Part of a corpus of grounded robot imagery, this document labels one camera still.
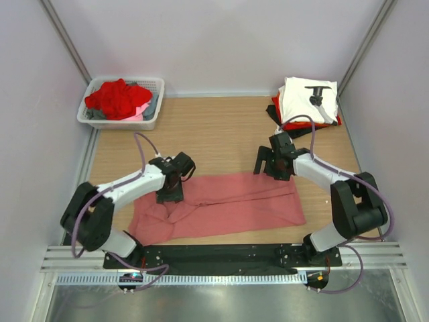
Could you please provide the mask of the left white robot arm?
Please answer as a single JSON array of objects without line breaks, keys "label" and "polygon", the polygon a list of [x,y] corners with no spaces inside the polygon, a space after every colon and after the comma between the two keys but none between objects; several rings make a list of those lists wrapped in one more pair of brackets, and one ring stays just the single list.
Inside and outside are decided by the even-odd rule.
[{"label": "left white robot arm", "polygon": [[191,157],[180,152],[174,157],[158,156],[142,170],[107,184],[84,182],[73,194],[60,224],[73,246],[79,243],[85,251],[106,253],[104,268],[141,268],[143,246],[130,233],[113,229],[114,214],[146,195],[157,203],[183,201],[182,183],[195,170]]}]

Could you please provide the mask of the pink t shirt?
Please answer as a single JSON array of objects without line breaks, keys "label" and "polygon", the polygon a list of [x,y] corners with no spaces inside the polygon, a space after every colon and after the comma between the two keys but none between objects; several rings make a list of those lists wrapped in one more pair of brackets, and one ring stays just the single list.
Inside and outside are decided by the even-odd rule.
[{"label": "pink t shirt", "polygon": [[199,176],[182,185],[184,199],[157,203],[154,193],[134,202],[128,231],[141,244],[305,224],[293,180],[237,172]]}]

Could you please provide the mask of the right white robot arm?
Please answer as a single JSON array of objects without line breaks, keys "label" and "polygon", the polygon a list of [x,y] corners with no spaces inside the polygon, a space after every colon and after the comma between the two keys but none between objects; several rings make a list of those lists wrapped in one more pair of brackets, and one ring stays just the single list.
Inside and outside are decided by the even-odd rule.
[{"label": "right white robot arm", "polygon": [[269,137],[270,146],[260,146],[253,173],[260,172],[282,181],[300,176],[330,195],[332,221],[308,234],[302,243],[303,260],[316,266],[326,253],[388,222],[385,202],[374,177],[355,174],[316,156],[312,148],[298,149],[286,132]]}]

